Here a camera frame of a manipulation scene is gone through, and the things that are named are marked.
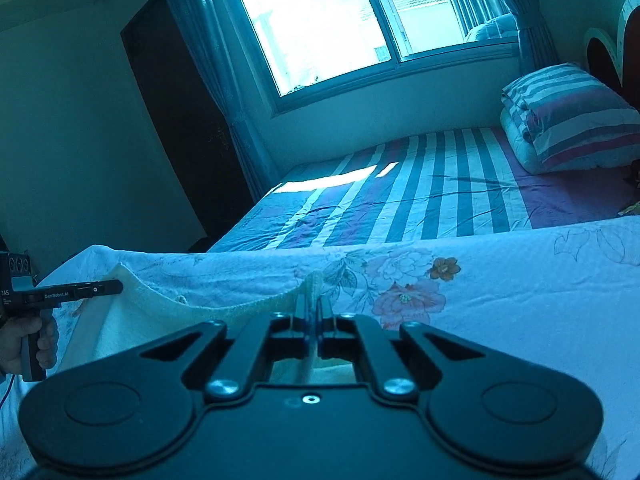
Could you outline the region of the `person's left hand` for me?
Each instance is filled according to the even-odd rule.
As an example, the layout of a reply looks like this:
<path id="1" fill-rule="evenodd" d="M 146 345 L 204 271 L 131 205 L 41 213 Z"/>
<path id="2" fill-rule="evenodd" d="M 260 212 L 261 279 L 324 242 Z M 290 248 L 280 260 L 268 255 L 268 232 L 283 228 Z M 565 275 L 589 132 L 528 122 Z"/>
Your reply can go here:
<path id="1" fill-rule="evenodd" d="M 58 326 L 55 318 L 43 323 L 41 318 L 12 318 L 1 327 L 0 365 L 3 375 L 23 375 L 22 340 L 38 335 L 36 359 L 43 370 L 50 370 L 58 360 Z"/>

